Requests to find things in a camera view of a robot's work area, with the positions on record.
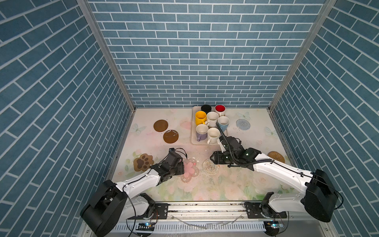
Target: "yellow mug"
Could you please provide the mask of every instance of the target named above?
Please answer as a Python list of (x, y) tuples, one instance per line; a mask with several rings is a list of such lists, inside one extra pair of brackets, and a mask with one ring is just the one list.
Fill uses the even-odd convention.
[(205, 121), (207, 120), (207, 114), (204, 111), (196, 112), (195, 117), (196, 117), (196, 121), (195, 121), (196, 125), (205, 124)]

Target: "tray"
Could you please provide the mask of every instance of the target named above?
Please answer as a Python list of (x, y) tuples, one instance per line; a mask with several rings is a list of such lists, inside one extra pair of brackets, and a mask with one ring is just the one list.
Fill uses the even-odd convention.
[[(205, 140), (202, 140), (202, 141), (197, 141), (195, 114), (196, 114), (196, 112), (198, 112), (200, 110), (201, 110), (201, 106), (194, 106), (194, 107), (192, 107), (191, 135), (190, 135), (191, 144), (192, 145), (203, 145), (203, 146), (220, 146), (217, 143), (215, 143), (215, 144), (208, 144), (207, 143), (208, 139), (205, 139)], [(229, 127), (224, 131), (225, 136), (228, 136), (228, 129), (229, 129)]]

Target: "mug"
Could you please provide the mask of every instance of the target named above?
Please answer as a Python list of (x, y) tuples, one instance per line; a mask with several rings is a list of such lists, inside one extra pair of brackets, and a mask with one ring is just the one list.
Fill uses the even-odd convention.
[(217, 128), (211, 127), (210, 129), (208, 129), (207, 134), (208, 134), (208, 141), (207, 141), (208, 144), (220, 143), (220, 139), (218, 139), (220, 137), (220, 131)]
[(208, 127), (216, 127), (217, 119), (218, 119), (218, 114), (216, 112), (209, 112), (207, 114), (207, 121), (205, 121), (205, 124)]
[(197, 141), (202, 141), (207, 138), (208, 126), (205, 124), (199, 124), (196, 126)]
[(223, 105), (216, 105), (215, 106), (216, 113), (218, 113), (218, 116), (225, 116), (225, 106)]
[(212, 111), (212, 107), (210, 105), (203, 105), (201, 111), (204, 111), (207, 114)]
[(207, 120), (207, 114), (204, 111), (196, 112), (195, 117), (196, 125), (205, 124), (205, 121)]
[(227, 116), (220, 116), (217, 119), (217, 122), (221, 130), (224, 132), (229, 125), (229, 118)]

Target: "wall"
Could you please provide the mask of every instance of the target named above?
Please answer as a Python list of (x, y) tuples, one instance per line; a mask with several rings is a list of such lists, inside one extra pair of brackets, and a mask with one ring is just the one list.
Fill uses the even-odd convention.
[(333, 224), (345, 236), (378, 236), (378, 12), (338, 0), (274, 109), (300, 167), (342, 190)]
[(130, 110), (75, 0), (0, 2), (0, 236), (71, 236)]
[(324, 0), (90, 0), (138, 107), (266, 107)]

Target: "purple mug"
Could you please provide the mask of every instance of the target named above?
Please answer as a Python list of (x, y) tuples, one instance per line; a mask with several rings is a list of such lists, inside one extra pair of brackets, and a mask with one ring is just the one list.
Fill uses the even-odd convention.
[(196, 138), (197, 141), (202, 141), (207, 138), (208, 126), (205, 124), (199, 124), (196, 126)]

